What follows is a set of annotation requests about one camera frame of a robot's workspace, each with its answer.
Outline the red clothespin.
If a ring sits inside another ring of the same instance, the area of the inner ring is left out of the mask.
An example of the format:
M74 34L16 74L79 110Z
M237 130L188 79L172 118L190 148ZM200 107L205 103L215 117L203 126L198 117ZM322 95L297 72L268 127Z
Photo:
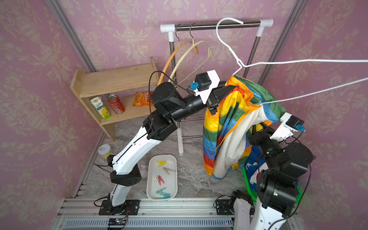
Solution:
M158 184L161 186L162 184L164 184L164 180L162 179L162 177L160 175L158 175Z

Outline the teal green clothespin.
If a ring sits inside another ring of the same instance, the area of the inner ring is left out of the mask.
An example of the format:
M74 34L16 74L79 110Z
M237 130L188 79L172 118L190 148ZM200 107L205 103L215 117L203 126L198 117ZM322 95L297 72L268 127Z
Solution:
M165 187L164 188L161 188L161 189L159 189L159 190L157 190L156 191L156 194L159 194L159 195L161 195L161 196L168 196L168 195L170 195L169 193L167 193L166 191L165 191Z

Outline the pink clothespin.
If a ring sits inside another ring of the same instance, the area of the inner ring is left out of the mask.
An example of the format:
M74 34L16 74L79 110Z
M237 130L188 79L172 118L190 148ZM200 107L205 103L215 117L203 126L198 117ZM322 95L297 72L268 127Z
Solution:
M173 170L173 169L170 169L170 168L167 168L167 167L163 167L163 170L168 175L170 175L170 172L176 172L176 170Z

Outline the white wire clothes hanger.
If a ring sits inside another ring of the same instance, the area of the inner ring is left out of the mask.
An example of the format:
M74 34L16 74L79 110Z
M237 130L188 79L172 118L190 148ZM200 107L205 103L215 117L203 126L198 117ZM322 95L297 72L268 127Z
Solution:
M321 62L321 63L368 63L368 60L367 59L355 59L355 60L352 60L352 59L348 59L348 60L346 60L346 59L300 59L300 60L276 61L276 62L257 62L257 63L254 63L254 64L247 64L247 65L245 65L242 62L242 60L236 55L236 52L231 48L231 46L228 45L226 42L224 42L221 39L221 37L219 36L219 31L218 31L219 30L219 26L224 21L232 21L232 22L235 22L235 25L244 25L244 22L243 21L240 21L238 19L235 19L235 18L226 17L226 18L220 19L217 22L216 27L215 27L217 39L219 40L219 42L221 42L230 51L230 53L235 58L235 61L236 61L237 65L239 66L239 68L233 73L233 75L237 74L243 68L250 68L250 67L258 66L258 65L284 65L284 64L295 64L295 63L305 63L305 62ZM313 92L313 93L304 94L304 95L301 95L301 96L287 98L287 99L282 99L282 100L271 101L271 102L257 103L257 105L264 105L264 104L271 104L271 103L274 104L274 103L287 102L287 101L292 101L292 100L296 100L296 99L301 99L301 98L305 98L305 97L308 97L308 96L313 96L313 95L321 94L321 93L324 93L324 92L327 92L327 91L331 91L331 90L339 89L339 88L342 88L342 87L350 86L352 84L364 82L364 81L367 81L367 80L368 80L368 78L366 77L366 78L363 78L363 79L359 79L359 80L356 80L356 81L351 81L351 82L348 82L348 83L345 83L345 84L341 84L341 85L334 86L334 87L331 87L331 88L323 89L323 90L316 91L316 92Z

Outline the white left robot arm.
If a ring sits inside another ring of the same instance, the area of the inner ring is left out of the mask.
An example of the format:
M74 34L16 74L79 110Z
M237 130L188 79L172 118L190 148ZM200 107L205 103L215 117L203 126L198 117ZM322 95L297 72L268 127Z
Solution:
M183 98L169 82L156 87L150 100L155 110L144 120L137 135L117 155L107 158L108 166L112 167L110 179L115 187L108 195L112 208L123 205L131 187L141 181L138 162L153 147L159 145L177 130L176 123L190 115L207 108L216 113L221 101L233 90L224 81L211 90L209 98L203 102L200 96L188 95Z

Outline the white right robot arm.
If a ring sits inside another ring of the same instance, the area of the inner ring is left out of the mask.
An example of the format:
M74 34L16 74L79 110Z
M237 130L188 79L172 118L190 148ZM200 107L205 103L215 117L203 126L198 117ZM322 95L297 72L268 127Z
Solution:
M260 148L268 168L260 171L257 179L257 200L239 191L233 192L230 205L235 211L235 230L279 230L297 210L297 181L311 172L315 160L312 152L298 142L281 147L271 139L275 132L261 124L262 129L252 128L250 143Z

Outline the white clothespin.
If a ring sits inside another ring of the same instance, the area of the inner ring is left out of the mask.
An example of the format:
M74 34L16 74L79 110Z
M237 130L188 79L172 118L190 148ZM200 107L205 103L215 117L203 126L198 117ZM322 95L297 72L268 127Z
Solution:
M156 175L153 175L152 176L152 189L154 189L155 185L158 185L158 184L159 184L159 181L158 181Z

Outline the blue red white jacket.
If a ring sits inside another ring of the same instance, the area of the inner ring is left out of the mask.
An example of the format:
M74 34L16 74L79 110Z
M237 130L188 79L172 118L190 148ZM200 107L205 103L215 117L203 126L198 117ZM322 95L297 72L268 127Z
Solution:
M256 184L257 179L260 176L260 172L267 169L268 166L265 159L262 157L260 148L252 146L251 153L245 162L245 171L249 187L255 192L257 192Z

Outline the rainbow striped jacket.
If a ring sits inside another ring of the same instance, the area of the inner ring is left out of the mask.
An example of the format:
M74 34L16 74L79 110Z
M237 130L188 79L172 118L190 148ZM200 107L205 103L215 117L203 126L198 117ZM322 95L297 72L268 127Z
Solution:
M255 82L235 75L226 85L235 88L221 101L216 114L206 111L203 126L204 168L218 180L250 155L250 128L262 122L277 123L286 112L267 89Z

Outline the wooden clothes hanger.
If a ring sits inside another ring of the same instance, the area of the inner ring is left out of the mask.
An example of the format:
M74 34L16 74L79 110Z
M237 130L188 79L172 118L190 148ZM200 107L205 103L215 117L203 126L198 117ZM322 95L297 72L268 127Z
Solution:
M176 36L176 31L179 25L175 25L175 24L164 24L164 25L160 25L160 31L162 33L167 33L168 34L168 40L169 40L169 48L170 48L170 54L171 56L168 58L164 69L163 69L163 73L161 73L160 78L158 80L157 85L160 85L163 83L164 80L164 76L166 71L169 68L169 65L172 67L172 77L170 77L170 81L174 82L176 81L177 76L179 76L180 74L176 74L176 70L177 67L180 66L181 61L178 62L178 64L176 63L176 59L175 59L175 55L176 53L183 48L186 44L191 44L192 46L183 54L183 57L185 57L191 50L194 51L194 55L192 58L194 58L197 54L199 54L199 50L198 47L194 46L194 41L187 41L184 43L180 43L180 39L178 38L178 47L175 48L175 39L174 37Z

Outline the blue clothespin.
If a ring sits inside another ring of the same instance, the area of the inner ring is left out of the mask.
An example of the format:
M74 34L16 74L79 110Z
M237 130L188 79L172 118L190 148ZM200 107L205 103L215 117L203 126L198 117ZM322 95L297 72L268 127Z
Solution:
M171 194L170 193L160 193L160 195L162 196L161 199L169 199L169 198L171 198Z

